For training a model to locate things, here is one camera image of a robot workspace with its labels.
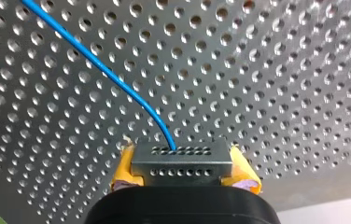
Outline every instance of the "metal connector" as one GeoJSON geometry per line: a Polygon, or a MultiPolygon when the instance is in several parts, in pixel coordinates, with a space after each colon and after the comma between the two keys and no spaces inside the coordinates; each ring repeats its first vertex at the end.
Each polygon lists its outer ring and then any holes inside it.
{"type": "Polygon", "coordinates": [[[224,139],[188,143],[171,151],[166,145],[141,142],[132,160],[132,175],[144,178],[145,186],[220,185],[230,176],[232,159],[224,139]]]}

